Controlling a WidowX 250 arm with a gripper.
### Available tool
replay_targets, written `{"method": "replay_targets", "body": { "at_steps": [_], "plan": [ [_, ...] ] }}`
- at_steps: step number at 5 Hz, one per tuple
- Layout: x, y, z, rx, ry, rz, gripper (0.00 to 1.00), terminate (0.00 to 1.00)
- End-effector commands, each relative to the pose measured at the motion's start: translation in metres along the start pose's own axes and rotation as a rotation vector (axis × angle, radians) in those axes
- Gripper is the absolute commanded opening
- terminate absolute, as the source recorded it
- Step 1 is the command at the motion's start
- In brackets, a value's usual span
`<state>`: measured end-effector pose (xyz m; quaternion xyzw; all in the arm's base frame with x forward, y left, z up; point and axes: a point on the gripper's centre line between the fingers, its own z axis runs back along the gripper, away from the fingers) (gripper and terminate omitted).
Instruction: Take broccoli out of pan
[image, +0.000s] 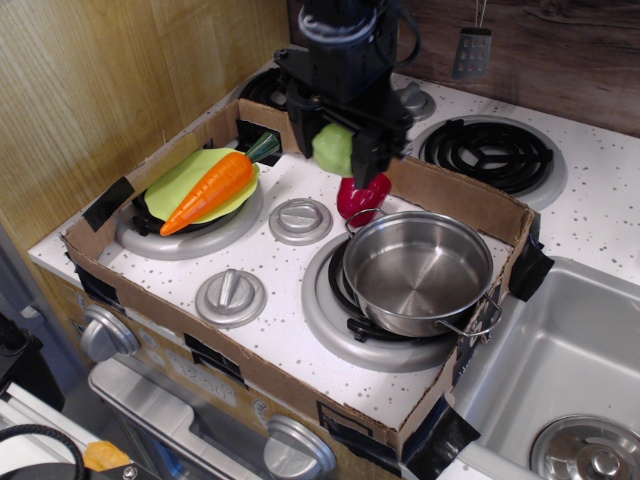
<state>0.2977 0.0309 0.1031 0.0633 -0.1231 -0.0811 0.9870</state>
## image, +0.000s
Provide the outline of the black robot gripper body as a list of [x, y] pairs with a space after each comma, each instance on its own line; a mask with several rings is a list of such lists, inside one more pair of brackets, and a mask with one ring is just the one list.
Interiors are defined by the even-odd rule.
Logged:
[[274, 53], [285, 91], [291, 80], [305, 85], [320, 96], [328, 124], [353, 135], [366, 126], [391, 130], [394, 157], [403, 157], [413, 119], [391, 88], [392, 71], [405, 63], [397, 59], [399, 21], [301, 19], [299, 26], [308, 45]]

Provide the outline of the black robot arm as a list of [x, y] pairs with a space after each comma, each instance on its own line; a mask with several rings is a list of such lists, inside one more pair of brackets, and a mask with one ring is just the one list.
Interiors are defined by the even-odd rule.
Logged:
[[364, 189], [406, 154], [413, 125], [391, 85], [399, 23], [415, 25], [398, 1], [306, 1], [298, 27], [304, 49], [275, 52], [283, 75], [287, 112], [306, 157], [328, 124], [352, 134], [351, 173]]

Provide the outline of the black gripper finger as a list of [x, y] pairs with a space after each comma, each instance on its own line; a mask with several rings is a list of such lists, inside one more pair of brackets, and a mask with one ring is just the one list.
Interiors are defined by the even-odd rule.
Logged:
[[385, 172], [395, 156], [394, 137], [391, 130], [366, 126], [352, 139], [351, 169], [357, 189], [366, 189]]
[[328, 124], [319, 95], [305, 85], [291, 80], [286, 88], [287, 113], [301, 153], [313, 156], [313, 139]]

